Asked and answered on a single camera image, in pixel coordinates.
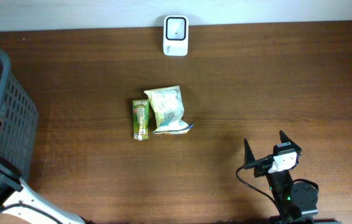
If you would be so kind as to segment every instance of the crumpled snack bag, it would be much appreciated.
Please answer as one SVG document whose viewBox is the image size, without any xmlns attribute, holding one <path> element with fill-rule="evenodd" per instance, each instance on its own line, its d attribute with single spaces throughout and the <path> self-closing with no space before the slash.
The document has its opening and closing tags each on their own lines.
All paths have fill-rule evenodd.
<svg viewBox="0 0 352 224">
<path fill-rule="evenodd" d="M 154 134 L 185 134 L 193 124 L 188 125 L 181 117 L 184 114 L 183 101 L 179 86 L 146 90 L 145 94 L 155 112 L 156 126 Z"/>
</svg>

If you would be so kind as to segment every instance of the basket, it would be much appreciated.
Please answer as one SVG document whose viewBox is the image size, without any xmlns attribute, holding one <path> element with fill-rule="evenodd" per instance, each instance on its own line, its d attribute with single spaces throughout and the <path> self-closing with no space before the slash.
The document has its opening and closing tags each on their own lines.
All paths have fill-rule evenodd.
<svg viewBox="0 0 352 224">
<path fill-rule="evenodd" d="M 38 118 L 34 102 L 12 75 L 10 59 L 0 49 L 0 156 L 16 166 L 25 181 Z"/>
</svg>

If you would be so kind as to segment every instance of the wood grain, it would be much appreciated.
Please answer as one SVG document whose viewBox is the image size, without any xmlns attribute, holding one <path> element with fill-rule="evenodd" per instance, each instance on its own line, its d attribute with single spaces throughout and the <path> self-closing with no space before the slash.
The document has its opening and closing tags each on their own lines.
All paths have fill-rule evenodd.
<svg viewBox="0 0 352 224">
<path fill-rule="evenodd" d="M 316 217 L 352 223 L 352 22 L 191 27 L 186 57 L 163 55 L 161 34 L 0 33 L 40 114 L 33 189 L 102 224 L 268 218 L 275 207 L 234 172 L 244 138 L 261 158 L 282 129 L 303 149 L 292 177 L 320 185 Z M 171 85 L 193 129 L 134 140 L 131 101 Z M 251 170 L 241 176 L 268 187 Z"/>
</svg>

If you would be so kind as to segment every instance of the white robot part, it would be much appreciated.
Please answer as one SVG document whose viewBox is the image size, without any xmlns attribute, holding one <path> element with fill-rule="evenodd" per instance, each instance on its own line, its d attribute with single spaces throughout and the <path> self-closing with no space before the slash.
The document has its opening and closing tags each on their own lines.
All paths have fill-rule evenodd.
<svg viewBox="0 0 352 224">
<path fill-rule="evenodd" d="M 51 204 L 50 202 L 46 201 L 40 195 L 35 193 L 22 179 L 21 185 L 23 189 L 20 192 L 14 192 L 4 202 L 4 207 L 23 203 L 24 205 L 29 205 L 33 208 L 43 211 L 46 214 L 49 214 L 61 223 L 85 224 L 85 222 L 80 216 L 65 212 L 62 209 Z M 4 211 L 3 213 L 14 215 L 32 224 L 57 224 L 57 222 L 53 221 L 49 217 L 25 207 L 10 208 Z"/>
<path fill-rule="evenodd" d="M 297 153 L 290 152 L 279 156 L 274 156 L 274 161 L 269 174 L 291 169 L 296 164 Z"/>
</svg>

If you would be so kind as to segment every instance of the snack bag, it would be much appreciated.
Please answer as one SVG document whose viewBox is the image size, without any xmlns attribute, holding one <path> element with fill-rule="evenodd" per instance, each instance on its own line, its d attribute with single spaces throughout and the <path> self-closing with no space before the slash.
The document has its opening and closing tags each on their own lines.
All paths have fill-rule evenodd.
<svg viewBox="0 0 352 224">
<path fill-rule="evenodd" d="M 153 111 L 155 112 L 156 128 L 154 134 L 185 134 L 192 127 L 181 117 L 184 114 L 183 101 L 179 86 L 146 90 Z"/>
<path fill-rule="evenodd" d="M 133 100 L 133 129 L 137 140 L 148 139 L 150 103 L 148 100 Z"/>
</svg>

